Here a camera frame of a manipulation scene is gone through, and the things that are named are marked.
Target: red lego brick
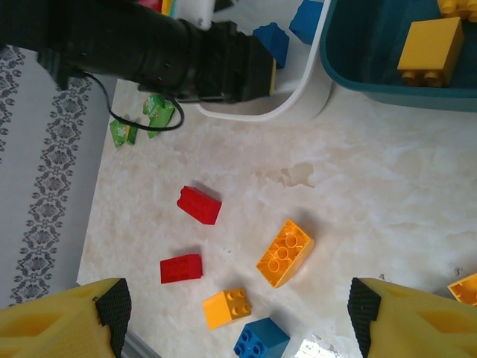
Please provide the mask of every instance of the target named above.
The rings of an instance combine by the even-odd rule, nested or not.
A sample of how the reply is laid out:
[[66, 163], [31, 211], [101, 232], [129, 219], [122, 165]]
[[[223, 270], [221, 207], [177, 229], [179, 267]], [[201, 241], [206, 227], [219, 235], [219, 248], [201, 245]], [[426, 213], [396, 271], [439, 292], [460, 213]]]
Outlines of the red lego brick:
[[180, 190], [177, 206], [204, 225], [214, 225], [222, 203], [190, 186]]
[[189, 254], [163, 260], [161, 266], [161, 283], [193, 280], [202, 277], [202, 259], [199, 254]]

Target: white container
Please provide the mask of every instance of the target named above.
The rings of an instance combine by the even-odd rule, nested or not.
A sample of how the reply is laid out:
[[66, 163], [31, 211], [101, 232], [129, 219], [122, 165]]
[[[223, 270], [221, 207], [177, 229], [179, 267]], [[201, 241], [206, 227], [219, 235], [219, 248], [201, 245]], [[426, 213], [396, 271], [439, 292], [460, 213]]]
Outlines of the white container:
[[247, 35], [259, 26], [276, 22], [290, 37], [288, 56], [285, 68], [277, 70], [275, 93], [271, 97], [238, 104], [201, 103], [199, 111], [209, 117], [246, 122], [274, 119], [274, 122], [295, 123], [316, 117], [328, 100], [332, 83], [323, 70], [318, 51], [330, 1], [324, 1], [311, 46], [302, 43], [288, 29], [302, 0], [238, 0], [235, 6], [216, 13], [213, 21], [232, 20]]

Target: blue plastic tray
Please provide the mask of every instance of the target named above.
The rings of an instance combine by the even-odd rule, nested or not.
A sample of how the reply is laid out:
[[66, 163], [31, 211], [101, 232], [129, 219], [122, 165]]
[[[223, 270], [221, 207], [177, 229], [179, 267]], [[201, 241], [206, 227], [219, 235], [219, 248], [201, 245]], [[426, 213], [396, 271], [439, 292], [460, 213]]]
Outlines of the blue plastic tray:
[[333, 0], [320, 41], [323, 67], [375, 101], [477, 112], [477, 23], [462, 22], [464, 46], [448, 88], [408, 87], [397, 71], [411, 23], [439, 18], [437, 0]]

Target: blue lego brick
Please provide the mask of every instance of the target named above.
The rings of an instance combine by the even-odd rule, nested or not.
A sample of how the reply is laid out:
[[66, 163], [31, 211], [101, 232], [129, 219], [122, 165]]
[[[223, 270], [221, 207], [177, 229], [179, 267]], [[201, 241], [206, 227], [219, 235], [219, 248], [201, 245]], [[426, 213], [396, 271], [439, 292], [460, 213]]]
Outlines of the blue lego brick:
[[263, 46], [274, 57], [277, 62], [277, 68], [282, 69], [285, 67], [290, 37], [288, 37], [284, 30], [279, 28], [277, 23], [272, 22], [255, 29], [253, 35], [259, 38]]
[[291, 20], [290, 31], [293, 32], [302, 43], [311, 45], [315, 38], [316, 27], [320, 20], [323, 2], [303, 0], [297, 14]]
[[290, 337], [270, 318], [245, 325], [233, 348], [240, 358], [280, 358]]

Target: black rubber pad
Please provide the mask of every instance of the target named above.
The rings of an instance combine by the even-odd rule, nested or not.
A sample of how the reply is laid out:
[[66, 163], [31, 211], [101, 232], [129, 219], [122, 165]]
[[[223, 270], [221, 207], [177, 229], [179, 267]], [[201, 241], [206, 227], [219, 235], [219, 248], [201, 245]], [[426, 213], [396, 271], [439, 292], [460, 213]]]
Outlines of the black rubber pad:
[[126, 337], [127, 324], [131, 317], [131, 296], [126, 279], [120, 279], [111, 289], [96, 301], [96, 309], [103, 326], [110, 326], [111, 349], [121, 358]]
[[358, 340], [359, 350], [364, 358], [367, 358], [370, 352], [370, 324], [377, 320], [380, 304], [381, 297], [377, 293], [358, 278], [353, 278], [348, 300], [348, 313]]

